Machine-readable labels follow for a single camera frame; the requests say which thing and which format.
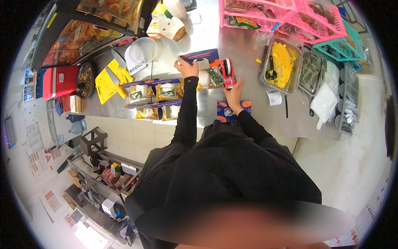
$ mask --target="black long-sleeve shirt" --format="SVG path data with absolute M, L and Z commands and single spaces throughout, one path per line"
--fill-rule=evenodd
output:
M 135 219 L 171 203 L 220 198 L 262 198 L 322 203 L 321 192 L 288 149 L 246 111 L 238 115 L 243 133 L 216 131 L 196 143 L 197 77 L 185 79 L 171 144 L 153 149 L 125 207 Z M 140 233 L 147 248 L 176 245 Z

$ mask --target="yellow cutting board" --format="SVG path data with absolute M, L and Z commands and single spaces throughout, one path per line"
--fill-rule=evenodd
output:
M 119 79 L 120 84 L 127 83 L 127 79 L 123 75 L 116 59 L 113 59 L 108 64 L 108 67 L 109 67 L 109 69 L 112 70 L 112 72 Z M 127 90 L 121 88 L 118 85 L 115 85 L 113 83 L 113 81 L 111 80 L 111 77 L 109 77 L 108 73 L 106 72 L 105 68 L 96 77 L 95 82 L 96 82 L 96 88 L 97 88 L 98 97 L 99 97 L 99 101 L 101 102 L 101 105 L 104 104 L 108 99 L 110 99 L 110 97 L 112 97 L 116 92 L 119 92 L 120 95 L 122 96 L 122 98 L 126 97 Z

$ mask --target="knife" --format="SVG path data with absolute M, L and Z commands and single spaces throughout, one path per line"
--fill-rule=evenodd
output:
M 112 70 L 108 66 L 105 66 L 105 70 L 108 73 L 109 77 L 111 78 L 112 82 L 115 84 L 116 90 L 118 91 L 120 96 L 122 98 L 126 98 L 128 95 L 127 90 L 119 86 L 120 80 L 116 77 L 115 73 L 112 72 Z
M 127 80 L 129 80 L 130 82 L 133 82 L 134 78 L 130 75 L 129 71 L 127 70 L 126 62 L 115 50 L 112 50 L 112 54 L 113 57 L 116 59 L 117 63 L 119 64 L 120 68 L 122 69 L 124 76 L 126 76 Z

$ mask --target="knife handle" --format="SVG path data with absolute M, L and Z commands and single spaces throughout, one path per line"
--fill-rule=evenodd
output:
M 126 76 L 126 78 L 127 78 L 128 81 L 130 81 L 130 82 L 133 82 L 133 81 L 134 81 L 134 77 L 132 77 L 132 76 L 129 74 L 129 72 L 127 71 L 127 68 L 126 68 L 126 67 L 125 67 L 125 68 L 122 68 L 121 70 L 122 70 L 122 73 L 124 74 L 124 76 Z
M 122 98 L 126 98 L 128 96 L 128 92 L 125 88 L 120 87 L 119 85 L 115 85 L 117 92 L 120 94 Z

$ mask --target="red cooler box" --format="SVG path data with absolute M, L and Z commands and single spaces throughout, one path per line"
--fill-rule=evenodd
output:
M 43 75 L 43 99 L 59 97 L 76 91 L 79 66 L 52 67 Z

